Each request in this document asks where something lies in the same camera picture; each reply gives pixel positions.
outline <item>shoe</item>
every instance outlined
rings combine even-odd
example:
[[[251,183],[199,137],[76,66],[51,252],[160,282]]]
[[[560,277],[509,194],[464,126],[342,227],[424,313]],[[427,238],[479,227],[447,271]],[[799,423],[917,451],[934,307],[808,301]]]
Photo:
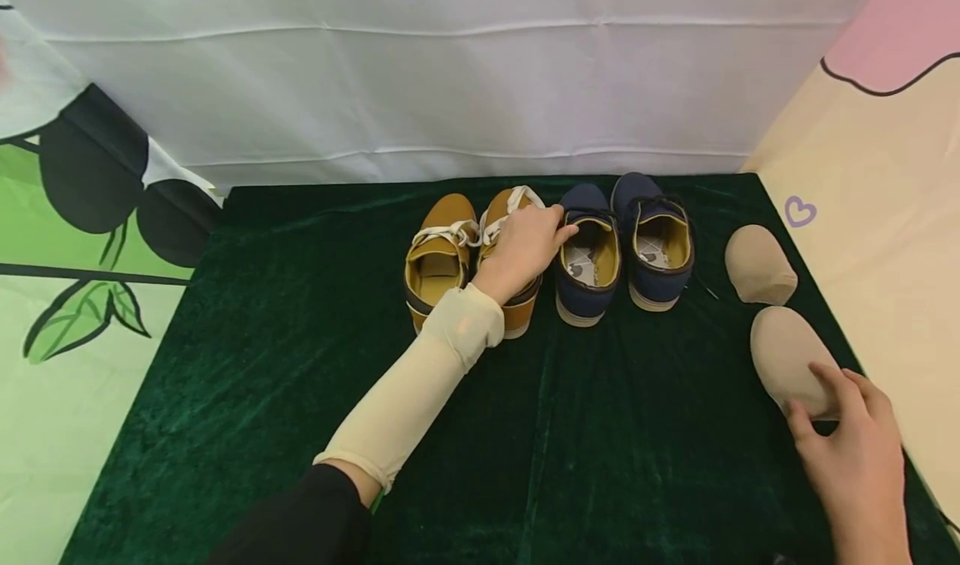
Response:
[[[620,277],[617,223],[599,187],[580,184],[560,199],[563,224],[580,231],[557,252],[557,313],[566,323],[588,328],[599,323]]]
[[[630,262],[630,298],[644,311],[669,311],[693,272],[693,237],[687,211],[664,197],[642,173],[617,180],[610,197],[620,243]]]
[[[497,251],[500,226],[507,216],[527,205],[536,205],[541,208],[544,206],[543,200],[529,186],[508,187],[493,197],[490,206],[480,217],[482,236],[477,269]],[[507,304],[503,306],[504,339],[520,338],[530,327],[530,317],[534,313],[534,303],[537,301],[537,293],[542,282],[543,275],[537,275],[537,278],[527,283],[522,291],[507,300]]]
[[[423,219],[403,270],[407,308],[417,333],[448,289],[467,286],[470,248],[477,247],[479,239],[476,213],[462,194],[437,200]]]

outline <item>purple heart drawing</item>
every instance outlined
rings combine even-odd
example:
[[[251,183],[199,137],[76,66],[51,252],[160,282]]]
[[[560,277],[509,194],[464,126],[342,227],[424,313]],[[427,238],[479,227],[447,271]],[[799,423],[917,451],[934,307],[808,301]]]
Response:
[[[786,223],[789,223],[790,227],[803,227],[817,216],[817,208],[803,202],[800,197],[790,197],[783,205],[783,215],[786,216]]]

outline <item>mustard yellow shoe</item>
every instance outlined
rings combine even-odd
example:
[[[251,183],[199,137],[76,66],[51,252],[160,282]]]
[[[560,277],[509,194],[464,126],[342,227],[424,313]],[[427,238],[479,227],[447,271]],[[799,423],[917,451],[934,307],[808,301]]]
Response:
[[[470,248],[477,247],[479,239],[473,205],[462,194],[437,200],[423,219],[403,270],[407,308],[417,333],[448,289],[467,286]]]
[[[501,191],[490,203],[480,217],[480,255],[477,258],[479,269],[484,260],[490,258],[497,251],[497,240],[500,235],[500,226],[510,213],[523,209],[527,205],[543,207],[543,200],[529,186],[508,187]],[[534,313],[534,303],[537,300],[539,287],[543,282],[543,275],[538,275],[522,291],[503,306],[504,334],[507,340],[520,338],[530,327],[530,317]]]

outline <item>beige shoe cover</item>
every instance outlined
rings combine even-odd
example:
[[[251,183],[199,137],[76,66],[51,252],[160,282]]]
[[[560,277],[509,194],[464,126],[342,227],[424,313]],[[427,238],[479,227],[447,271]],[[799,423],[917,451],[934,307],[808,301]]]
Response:
[[[788,307],[766,307],[757,313],[750,330],[750,351],[760,382],[782,411],[788,399],[795,398],[811,419],[838,418],[836,399],[808,365],[839,365],[800,313]]]
[[[797,289],[797,274],[781,245],[760,225],[745,225],[727,242],[727,275],[745,303],[783,305]]]

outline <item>white backdrop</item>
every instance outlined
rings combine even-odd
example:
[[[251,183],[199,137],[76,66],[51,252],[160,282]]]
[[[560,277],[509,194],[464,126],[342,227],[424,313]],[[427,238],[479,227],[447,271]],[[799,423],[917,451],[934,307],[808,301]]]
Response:
[[[864,0],[11,0],[220,186],[732,173]]]

